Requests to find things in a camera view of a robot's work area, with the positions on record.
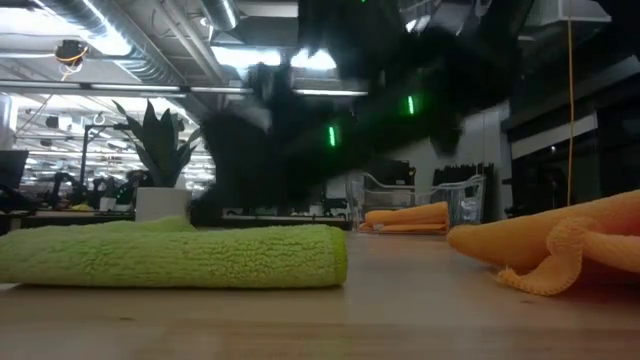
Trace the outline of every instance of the clear plastic bin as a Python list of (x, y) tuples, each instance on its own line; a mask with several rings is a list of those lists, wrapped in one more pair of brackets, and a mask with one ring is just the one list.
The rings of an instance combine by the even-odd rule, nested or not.
[[(371, 179), (379, 189), (364, 188), (364, 178)], [(434, 186), (429, 193), (417, 193), (414, 186), (384, 185), (368, 173), (352, 175), (347, 181), (347, 198), (354, 228), (373, 210), (399, 210), (446, 201), (449, 223), (479, 224), (482, 222), (485, 177), (474, 175), (467, 181)]]

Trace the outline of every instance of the white planter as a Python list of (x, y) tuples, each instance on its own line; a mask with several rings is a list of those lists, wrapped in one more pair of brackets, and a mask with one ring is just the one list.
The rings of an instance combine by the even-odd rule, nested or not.
[(113, 210), (116, 207), (116, 198), (100, 198), (100, 211)]
[(136, 222), (167, 216), (188, 216), (191, 191), (174, 188), (138, 188)]

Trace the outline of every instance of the ceiling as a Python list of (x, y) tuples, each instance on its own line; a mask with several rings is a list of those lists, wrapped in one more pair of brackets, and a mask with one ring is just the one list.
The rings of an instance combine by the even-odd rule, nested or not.
[[(293, 51), (297, 41), (297, 3), (295, 1), (236, 0), (241, 11), (240, 24), (228, 33), (217, 33), (210, 41), (209, 26), (203, 21), (204, 15), (199, 0), (173, 0), (179, 12), (187, 19), (188, 25), (179, 24), (175, 13), (169, 11), (173, 24), (168, 23), (158, 8), (148, 0), (104, 0), (114, 1), (140, 29), (142, 37), (149, 46), (157, 48), (169, 66), (189, 85), (232, 85), (240, 86), (246, 67), (258, 60), (265, 62), (273, 59), (279, 61), (278, 52)], [(402, 14), (407, 23), (420, 16), (430, 14), (440, 0), (399, 0)], [(68, 69), (59, 64), (52, 56), (53, 50), (62, 40), (83, 40), (77, 27), (71, 26), (42, 10), (21, 8), (0, 8), (0, 79), (12, 80), (47, 80), (60, 81)], [(525, 46), (542, 37), (540, 29), (544, 26), (529, 26)], [(220, 63), (226, 83), (214, 83), (211, 68), (203, 66), (193, 56), (196, 35), (201, 44), (205, 44), (210, 56)], [(69, 73), (66, 81), (88, 83), (136, 84), (140, 81), (123, 70), (113, 58), (103, 56), (92, 49), (77, 72)], [(316, 58), (315, 62), (300, 59), (295, 72), (295, 86), (307, 89), (357, 90), (359, 84), (340, 82), (331, 66), (332, 60)], [(124, 121), (117, 113), (111, 100), (117, 100), (134, 117), (140, 116), (146, 107), (147, 97), (107, 97), (51, 94), (10, 93), (18, 106), (16, 148), (31, 151), (25, 182), (36, 182), (38, 179), (50, 177), (55, 171), (78, 173), (82, 149), (82, 124), (90, 124), (100, 114), (106, 124)], [(212, 109), (221, 103), (215, 95), (189, 95), (189, 100), (196, 101), (203, 109)], [(150, 101), (156, 111), (165, 109), (177, 112), (185, 119), (185, 131), (181, 138), (187, 138), (197, 128), (198, 116), (191, 107), (184, 106), (184, 101), (163, 99), (152, 96)], [(46, 106), (37, 111), (43, 103)], [(72, 119), (76, 124), (65, 129), (47, 128), (47, 117)], [(113, 130), (105, 130), (89, 144), (88, 178), (112, 175), (122, 178), (132, 169), (142, 165), (137, 159), (127, 136)], [(213, 179), (214, 165), (200, 146), (196, 149), (193, 161), (186, 168), (185, 175), (189, 187), (202, 188)]]

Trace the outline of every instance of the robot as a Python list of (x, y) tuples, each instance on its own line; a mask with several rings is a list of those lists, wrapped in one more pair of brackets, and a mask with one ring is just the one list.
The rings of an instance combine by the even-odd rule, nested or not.
[(296, 202), (331, 177), (428, 137), (442, 155), (455, 153), (461, 120), (508, 97), (533, 0), (439, 3), (407, 31), (394, 1), (300, 0), (300, 48), (326, 48), (340, 78), (368, 84), (368, 95), (343, 107), (313, 103), (291, 89), (289, 65), (258, 66), (248, 85), (270, 126), (232, 108), (204, 122), (217, 183), (192, 214)]

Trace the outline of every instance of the green microfiber cloth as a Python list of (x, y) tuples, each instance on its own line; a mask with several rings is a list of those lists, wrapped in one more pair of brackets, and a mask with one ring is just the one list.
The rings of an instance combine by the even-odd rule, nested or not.
[(196, 231), (185, 220), (18, 230), (0, 283), (300, 288), (344, 283), (344, 232), (324, 225)]

